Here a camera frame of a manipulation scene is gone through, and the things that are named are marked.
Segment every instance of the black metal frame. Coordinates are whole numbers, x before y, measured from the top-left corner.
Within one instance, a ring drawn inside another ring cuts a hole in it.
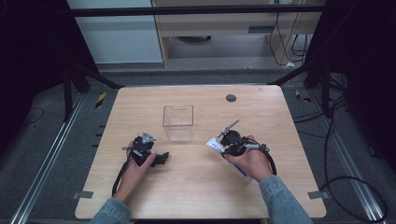
[[[323,12],[329,10],[334,6],[328,6],[327,4],[313,4],[313,5],[242,5],[242,6],[197,6],[197,7],[125,7],[125,8],[85,8],[85,9],[69,9],[69,10],[51,10],[50,8],[43,7],[45,13],[51,17],[62,17],[62,16],[73,16],[73,17],[109,17],[109,16],[147,16],[147,15],[186,15],[186,14],[232,14],[232,13],[279,13],[279,12]],[[286,81],[300,75],[312,68],[313,61],[305,62],[302,67],[297,68],[290,74],[282,77],[281,79],[268,83],[269,85],[282,85]],[[94,77],[95,79],[107,84],[107,86],[113,89],[119,89],[122,86],[101,77],[84,68],[82,65],[71,63],[72,69],[79,69],[83,73]],[[67,68],[64,70],[64,99],[66,114],[65,120],[67,120],[73,110],[71,102],[71,90],[70,90],[70,78],[72,80],[81,80],[81,78],[69,76]],[[84,80],[79,82],[85,91],[87,90],[88,83],[84,83]],[[323,108],[328,107],[328,90],[323,91],[322,98],[326,98],[322,102]]]
[[[264,6],[197,6],[197,7],[123,7],[49,10],[55,15],[74,17],[150,16],[185,14],[320,12],[329,9],[326,4],[314,5],[264,5]]]

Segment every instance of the transparent container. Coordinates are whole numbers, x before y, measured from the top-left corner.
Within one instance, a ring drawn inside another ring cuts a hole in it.
[[[166,105],[163,108],[163,127],[169,141],[191,141],[193,123],[193,105]]]

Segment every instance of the person's right hand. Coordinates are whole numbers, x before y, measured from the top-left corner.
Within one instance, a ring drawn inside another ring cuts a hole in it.
[[[225,159],[241,168],[248,176],[260,182],[262,179],[272,174],[271,166],[264,153],[257,148],[247,148],[246,152],[239,157],[229,154],[224,155]]]
[[[137,165],[135,160],[129,161],[128,165],[126,166],[125,172],[122,175],[119,188],[117,189],[117,192],[113,195],[113,198],[127,204],[130,201],[132,192],[140,184],[150,165],[154,162],[155,156],[156,153],[151,153],[141,166]]]

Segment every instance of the white cabinet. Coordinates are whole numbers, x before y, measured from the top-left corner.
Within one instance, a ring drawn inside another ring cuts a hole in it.
[[[151,7],[149,0],[67,0],[71,8]],[[153,16],[76,18],[98,68],[162,63]]]
[[[151,0],[154,7],[269,5],[273,0]],[[281,4],[317,4],[326,0],[284,0]],[[294,35],[313,34],[320,12],[235,13],[156,16],[164,64],[173,36],[268,35],[274,57],[284,63]]]

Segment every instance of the blue denim sleeve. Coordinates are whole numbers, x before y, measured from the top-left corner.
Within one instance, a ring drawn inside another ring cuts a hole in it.
[[[93,217],[90,223],[119,224],[129,223],[131,210],[124,203],[117,199],[109,198]]]
[[[261,180],[260,189],[272,223],[313,223],[279,176]]]

